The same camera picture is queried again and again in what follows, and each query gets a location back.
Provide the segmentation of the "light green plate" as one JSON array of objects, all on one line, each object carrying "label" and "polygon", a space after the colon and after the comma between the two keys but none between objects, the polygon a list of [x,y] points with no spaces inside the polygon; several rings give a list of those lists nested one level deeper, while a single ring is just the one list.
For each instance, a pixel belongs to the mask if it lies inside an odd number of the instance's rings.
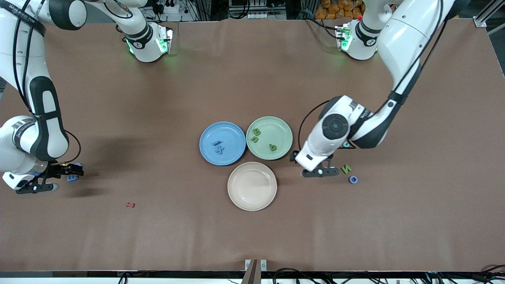
[{"label": "light green plate", "polygon": [[[253,129],[258,128],[262,132],[258,136],[258,142],[253,143]],[[292,148],[293,133],[290,126],[282,119],[274,116],[264,116],[250,124],[246,131],[246,142],[249,151],[256,157],[273,161],[283,158]],[[277,146],[276,151],[270,151],[269,144]]]}]

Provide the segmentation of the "beige plate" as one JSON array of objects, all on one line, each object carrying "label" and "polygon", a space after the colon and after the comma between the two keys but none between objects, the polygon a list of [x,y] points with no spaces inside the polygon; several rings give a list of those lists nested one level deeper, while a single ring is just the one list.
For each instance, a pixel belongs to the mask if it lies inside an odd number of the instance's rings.
[{"label": "beige plate", "polygon": [[277,188],[273,171],[258,162],[240,164],[232,171],[227,182],[230,200],[245,211],[267,208],[276,197]]}]

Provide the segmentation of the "blue plate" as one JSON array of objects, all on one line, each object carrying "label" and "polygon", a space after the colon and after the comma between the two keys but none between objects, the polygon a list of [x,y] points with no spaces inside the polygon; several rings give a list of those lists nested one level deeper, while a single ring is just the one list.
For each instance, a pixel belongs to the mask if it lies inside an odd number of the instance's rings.
[{"label": "blue plate", "polygon": [[[214,152],[213,142],[222,141],[224,147],[222,155]],[[200,153],[203,158],[216,166],[234,164],[244,155],[247,147],[245,133],[236,124],[229,121],[220,121],[208,126],[202,133],[199,142]]]}]

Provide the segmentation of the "long white power strip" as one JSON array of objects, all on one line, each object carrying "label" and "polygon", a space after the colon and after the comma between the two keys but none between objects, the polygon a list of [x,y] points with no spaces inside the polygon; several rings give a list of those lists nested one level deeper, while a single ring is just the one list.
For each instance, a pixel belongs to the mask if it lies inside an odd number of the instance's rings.
[{"label": "long white power strip", "polygon": [[247,19],[274,19],[284,21],[287,20],[286,14],[283,11],[252,11],[247,15]]}]

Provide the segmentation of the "orange fruit net bag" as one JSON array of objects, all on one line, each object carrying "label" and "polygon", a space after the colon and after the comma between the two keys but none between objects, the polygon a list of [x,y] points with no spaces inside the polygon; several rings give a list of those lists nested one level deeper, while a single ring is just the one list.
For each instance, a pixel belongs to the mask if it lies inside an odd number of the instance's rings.
[{"label": "orange fruit net bag", "polygon": [[316,20],[359,19],[365,10],[366,5],[362,0],[318,0],[314,18]]}]

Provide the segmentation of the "white power strip with plugs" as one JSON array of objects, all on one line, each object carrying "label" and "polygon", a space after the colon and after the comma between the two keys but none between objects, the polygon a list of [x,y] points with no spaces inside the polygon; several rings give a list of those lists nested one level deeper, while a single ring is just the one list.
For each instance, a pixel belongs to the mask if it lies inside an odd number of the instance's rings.
[{"label": "white power strip with plugs", "polygon": [[156,15],[161,14],[179,14],[180,1],[179,0],[149,0]]}]

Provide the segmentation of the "metal bracket with post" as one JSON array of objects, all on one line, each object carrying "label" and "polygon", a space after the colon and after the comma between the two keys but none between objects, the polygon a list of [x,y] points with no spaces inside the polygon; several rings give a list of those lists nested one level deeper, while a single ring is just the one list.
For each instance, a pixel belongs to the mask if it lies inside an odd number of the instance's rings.
[{"label": "metal bracket with post", "polygon": [[267,271],[267,260],[247,259],[245,269],[241,284],[262,284],[262,273]]}]

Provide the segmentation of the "aluminium frame profile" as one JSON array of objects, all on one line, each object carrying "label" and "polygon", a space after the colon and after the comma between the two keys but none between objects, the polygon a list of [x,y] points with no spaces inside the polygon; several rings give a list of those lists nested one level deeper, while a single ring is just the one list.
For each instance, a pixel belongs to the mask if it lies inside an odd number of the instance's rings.
[{"label": "aluminium frame profile", "polygon": [[503,5],[505,5],[505,0],[490,0],[476,16],[473,16],[475,27],[487,27],[486,21],[499,11]]}]

